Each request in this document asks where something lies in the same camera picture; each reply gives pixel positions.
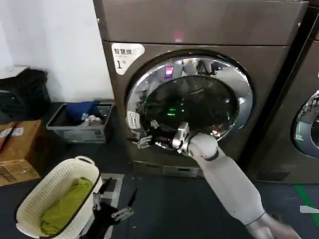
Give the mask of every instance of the green towel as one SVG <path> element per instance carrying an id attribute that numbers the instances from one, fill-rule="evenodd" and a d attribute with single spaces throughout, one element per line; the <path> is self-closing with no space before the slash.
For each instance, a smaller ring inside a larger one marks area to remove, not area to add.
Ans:
<path id="1" fill-rule="evenodd" d="M 65 196 L 56 201 L 41 217 L 41 231 L 45 235 L 57 234 L 71 219 L 92 188 L 86 178 L 74 180 Z"/>

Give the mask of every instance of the second washing machine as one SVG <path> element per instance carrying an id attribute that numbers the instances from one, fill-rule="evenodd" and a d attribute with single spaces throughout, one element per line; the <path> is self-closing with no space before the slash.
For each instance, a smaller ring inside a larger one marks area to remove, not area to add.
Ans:
<path id="1" fill-rule="evenodd" d="M 136 171 L 201 177 L 157 136 L 214 135 L 238 160 L 308 3 L 96 0 L 114 97 Z M 153 136 L 138 149 L 129 140 Z"/>
<path id="2" fill-rule="evenodd" d="M 319 183 L 319 1 L 308 7 L 287 60 L 281 75 L 288 80 L 248 144 L 255 150 L 247 173 L 262 181 Z"/>

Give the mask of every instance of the blue cloth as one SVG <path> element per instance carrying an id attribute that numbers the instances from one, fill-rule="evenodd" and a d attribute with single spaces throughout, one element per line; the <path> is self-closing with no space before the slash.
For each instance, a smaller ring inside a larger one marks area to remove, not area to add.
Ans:
<path id="1" fill-rule="evenodd" d="M 67 103 L 66 110 L 74 121 L 80 124 L 90 115 L 101 117 L 99 110 L 96 107 L 98 103 L 98 101 Z"/>

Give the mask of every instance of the laundry basket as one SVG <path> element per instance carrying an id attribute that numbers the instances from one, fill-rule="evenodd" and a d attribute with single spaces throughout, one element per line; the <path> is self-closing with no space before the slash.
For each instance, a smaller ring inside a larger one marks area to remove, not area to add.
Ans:
<path id="1" fill-rule="evenodd" d="M 56 235 L 47 236 L 40 229 L 41 215 L 71 187 L 78 178 L 87 178 L 93 183 L 91 192 L 66 226 Z M 32 238 L 76 238 L 93 215 L 93 193 L 103 184 L 94 161 L 77 156 L 58 164 L 25 198 L 16 213 L 16 228 Z"/>

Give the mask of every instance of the green tape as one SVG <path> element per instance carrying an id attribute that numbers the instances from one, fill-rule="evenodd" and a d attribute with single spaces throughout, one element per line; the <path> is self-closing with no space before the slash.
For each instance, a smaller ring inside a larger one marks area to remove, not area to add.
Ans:
<path id="1" fill-rule="evenodd" d="M 299 196 L 303 200 L 304 204 L 306 206 L 314 208 L 310 197 L 308 196 L 307 192 L 305 191 L 305 188 L 302 185 L 299 185 L 299 184 L 295 184 L 294 186 L 295 186 L 295 189 L 297 190 Z M 319 229 L 319 214 L 311 214 L 311 217 L 312 217 L 315 225 Z"/>

